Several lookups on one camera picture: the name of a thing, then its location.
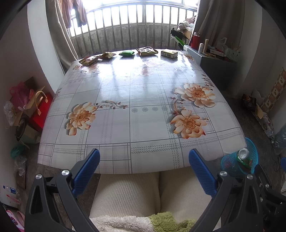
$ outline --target floral tablecloth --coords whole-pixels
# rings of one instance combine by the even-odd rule
[[[97,173],[144,173],[189,166],[198,149],[214,160],[246,147],[226,100],[188,55],[75,61],[49,110],[38,163],[70,169],[93,148]]]

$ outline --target red thermos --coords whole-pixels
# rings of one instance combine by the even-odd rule
[[[200,44],[200,33],[194,32],[193,37],[192,37],[191,48],[198,50],[199,44]]]

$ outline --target brown garment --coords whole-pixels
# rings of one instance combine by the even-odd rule
[[[72,8],[76,11],[76,20],[78,22],[78,27],[85,25],[87,23],[86,10],[82,3],[82,0],[59,0],[59,5],[61,8],[61,13],[63,15],[63,21],[65,22],[65,27],[70,28],[71,25],[71,11]]]

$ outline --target flower center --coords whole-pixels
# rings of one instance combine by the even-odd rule
[[[188,129],[195,129],[196,127],[196,121],[192,118],[190,118],[189,116],[185,117],[186,119],[184,120],[183,124],[185,126],[185,128]]]
[[[82,113],[80,113],[80,114],[78,114],[76,117],[75,117],[75,121],[76,122],[80,122],[80,121],[82,121],[84,118],[85,118],[85,112],[82,112]]]
[[[191,93],[194,97],[201,97],[202,95],[204,95],[204,91],[202,90],[193,90]]]

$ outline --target beige pants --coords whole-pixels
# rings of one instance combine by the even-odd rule
[[[90,218],[147,217],[170,211],[180,222],[198,219],[210,200],[191,167],[155,173],[102,174]]]

